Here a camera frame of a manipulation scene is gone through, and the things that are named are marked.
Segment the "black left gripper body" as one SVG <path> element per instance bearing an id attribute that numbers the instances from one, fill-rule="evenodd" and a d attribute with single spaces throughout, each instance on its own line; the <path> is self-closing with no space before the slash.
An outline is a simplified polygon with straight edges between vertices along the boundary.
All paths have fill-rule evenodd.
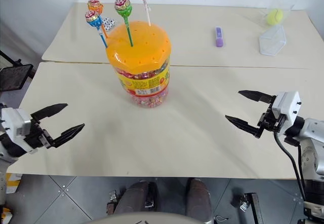
<path id="1" fill-rule="evenodd" d="M 45 129 L 40 127 L 38 121 L 32 119 L 30 131 L 25 136 L 24 141 L 33 149 L 40 147 L 51 148 L 53 139 Z"/>

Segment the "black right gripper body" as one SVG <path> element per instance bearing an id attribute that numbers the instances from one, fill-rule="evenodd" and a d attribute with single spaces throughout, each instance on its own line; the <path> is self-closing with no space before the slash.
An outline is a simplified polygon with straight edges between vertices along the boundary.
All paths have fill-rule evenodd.
<path id="1" fill-rule="evenodd" d="M 263 133 L 264 130 L 279 133 L 286 120 L 287 117 L 284 114 L 276 116 L 272 111 L 272 104 L 270 104 L 266 112 L 261 115 L 257 124 L 259 126 L 259 133 Z"/>

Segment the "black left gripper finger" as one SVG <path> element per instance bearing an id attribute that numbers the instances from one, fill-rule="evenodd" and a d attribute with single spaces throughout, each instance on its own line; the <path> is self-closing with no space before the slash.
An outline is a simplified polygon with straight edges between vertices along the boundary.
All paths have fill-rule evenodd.
<path id="1" fill-rule="evenodd" d="M 67 143 L 68 141 L 72 140 L 78 133 L 80 133 L 84 126 L 85 124 L 83 123 L 62 132 L 59 137 L 51 141 L 50 146 L 58 148 L 61 145 Z"/>
<path id="2" fill-rule="evenodd" d="M 61 110 L 63 110 L 65 107 L 67 107 L 67 103 L 58 103 L 58 104 L 53 104 L 50 106 L 47 106 L 43 109 L 40 109 L 34 113 L 31 114 L 31 117 L 39 122 L 40 120 L 44 118 L 49 118 L 57 113 L 59 113 Z"/>

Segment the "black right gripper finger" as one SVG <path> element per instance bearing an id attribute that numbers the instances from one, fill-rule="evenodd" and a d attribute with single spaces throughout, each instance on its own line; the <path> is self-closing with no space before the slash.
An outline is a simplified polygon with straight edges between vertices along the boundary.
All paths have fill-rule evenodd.
<path id="1" fill-rule="evenodd" d="M 268 95 L 259 91 L 240 90 L 238 93 L 250 100 L 272 104 L 276 98 L 275 95 Z"/>
<path id="2" fill-rule="evenodd" d="M 239 128 L 240 130 L 243 130 L 247 133 L 252 134 L 255 138 L 260 138 L 262 135 L 263 131 L 261 130 L 261 128 L 253 127 L 253 126 L 249 125 L 248 122 L 246 122 L 242 119 L 235 118 L 235 117 L 228 116 L 228 115 L 226 115 L 225 118 L 229 122 L 231 122 L 234 126 Z"/>

